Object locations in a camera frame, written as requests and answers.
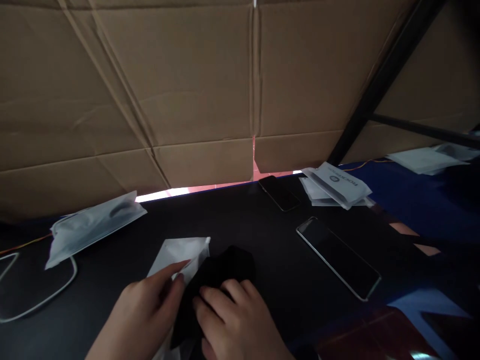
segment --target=phone screen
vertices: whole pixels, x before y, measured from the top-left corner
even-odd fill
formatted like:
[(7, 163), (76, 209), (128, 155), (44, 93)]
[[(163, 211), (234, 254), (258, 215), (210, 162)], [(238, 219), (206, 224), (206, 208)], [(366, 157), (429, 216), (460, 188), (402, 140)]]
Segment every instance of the phone screen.
[(350, 290), (366, 301), (380, 274), (317, 218), (310, 218), (297, 231)]
[(258, 183), (283, 211), (291, 210), (300, 205), (300, 200), (280, 185), (275, 176), (271, 175), (264, 177), (258, 180)]

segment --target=orange wire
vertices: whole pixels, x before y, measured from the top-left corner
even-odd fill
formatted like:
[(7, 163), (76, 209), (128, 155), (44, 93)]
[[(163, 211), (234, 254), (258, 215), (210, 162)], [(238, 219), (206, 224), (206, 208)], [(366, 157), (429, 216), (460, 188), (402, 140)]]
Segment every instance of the orange wire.
[(343, 171), (353, 171), (353, 170), (357, 170), (357, 169), (360, 169), (360, 168), (363, 168), (368, 162), (370, 161), (373, 161), (374, 163), (393, 163), (392, 160), (367, 160), (365, 161), (362, 165), (360, 166), (357, 166), (357, 167), (354, 167), (353, 169), (347, 169), (347, 170), (343, 170)]
[(39, 238), (37, 238), (37, 239), (35, 239), (35, 240), (29, 241), (29, 242), (24, 243), (24, 244), (22, 244), (22, 245), (15, 246), (15, 247), (9, 248), (9, 249), (7, 249), (7, 250), (2, 250), (2, 251), (0, 251), (0, 255), (3, 255), (3, 254), (8, 253), (8, 252), (11, 252), (11, 251), (13, 251), (13, 250), (17, 250), (17, 249), (24, 248), (24, 247), (26, 247), (27, 245), (30, 245), (30, 244), (39, 242), (40, 240), (46, 239), (46, 238), (48, 238), (48, 237), (50, 237), (50, 236), (52, 236), (52, 233), (49, 233), (48, 235), (39, 237)]

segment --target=cardboard box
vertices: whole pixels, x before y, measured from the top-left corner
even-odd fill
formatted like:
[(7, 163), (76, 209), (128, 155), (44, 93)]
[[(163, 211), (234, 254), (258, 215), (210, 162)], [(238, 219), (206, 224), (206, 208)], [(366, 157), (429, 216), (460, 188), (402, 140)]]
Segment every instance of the cardboard box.
[(253, 4), (0, 4), (0, 217), (252, 178)]
[[(0, 219), (320, 165), (414, 0), (6, 0)], [(477, 58), (450, 5), (378, 107), (468, 130)], [(368, 124), (345, 161), (434, 143)]]

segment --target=black table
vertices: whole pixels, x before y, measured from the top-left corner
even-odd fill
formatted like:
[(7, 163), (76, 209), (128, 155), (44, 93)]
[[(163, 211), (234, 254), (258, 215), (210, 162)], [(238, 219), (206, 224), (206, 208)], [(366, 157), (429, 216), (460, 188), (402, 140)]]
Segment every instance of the black table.
[[(427, 278), (428, 258), (370, 209), (312, 207), (297, 175), (279, 180), (301, 200), (300, 207), (280, 211), (256, 182), (143, 203), (147, 215), (74, 256), (78, 275), (63, 293), (31, 316), (0, 325), (0, 357), (83, 359), (122, 289), (147, 275), (164, 239), (210, 236), (212, 255), (229, 245), (250, 251), (255, 285), (288, 344), (387, 304)], [(297, 226), (311, 216), (381, 274), (369, 302), (359, 301), (297, 235)], [(53, 222), (30, 227), (41, 236)], [(12, 267), (22, 267), (23, 291), (39, 287), (35, 274), (41, 273), (49, 247), (50, 241), (32, 245)], [(68, 263), (61, 264), (64, 277)]]

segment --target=blue table surface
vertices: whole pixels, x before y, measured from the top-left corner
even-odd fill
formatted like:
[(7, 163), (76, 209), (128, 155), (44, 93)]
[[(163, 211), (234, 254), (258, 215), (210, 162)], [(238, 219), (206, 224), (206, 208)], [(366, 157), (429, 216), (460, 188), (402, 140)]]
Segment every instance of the blue table surface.
[[(340, 168), (354, 169), (362, 164)], [(466, 199), (452, 197), (444, 174), (418, 175), (395, 162), (373, 161), (349, 173), (370, 187), (370, 198), (422, 237), (480, 243), (480, 211), (468, 210), (462, 206)]]

